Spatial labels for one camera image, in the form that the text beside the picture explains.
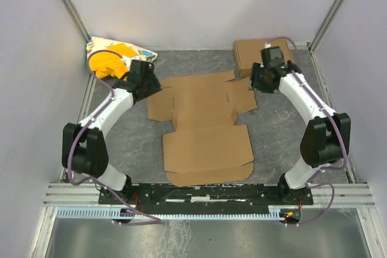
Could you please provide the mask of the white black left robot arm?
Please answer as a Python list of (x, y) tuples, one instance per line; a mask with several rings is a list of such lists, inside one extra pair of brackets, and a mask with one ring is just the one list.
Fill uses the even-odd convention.
[(130, 61), (129, 71), (115, 84), (103, 84), (109, 89), (106, 99), (82, 121), (65, 125), (62, 166), (67, 169), (72, 184), (76, 184), (73, 174), (78, 173), (122, 192), (130, 188), (131, 179), (110, 163), (105, 138), (126, 111), (161, 91), (161, 85), (154, 73), (154, 64), (142, 60)]

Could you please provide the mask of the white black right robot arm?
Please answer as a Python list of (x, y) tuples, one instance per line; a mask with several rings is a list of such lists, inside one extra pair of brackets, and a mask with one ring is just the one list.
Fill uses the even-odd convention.
[(250, 88), (263, 93), (279, 91), (291, 101), (306, 124), (301, 157), (268, 194), (290, 202), (325, 170), (343, 170), (348, 162), (351, 119), (337, 113), (314, 92), (299, 67), (286, 60), (278, 46), (265, 44), (261, 63), (254, 63)]

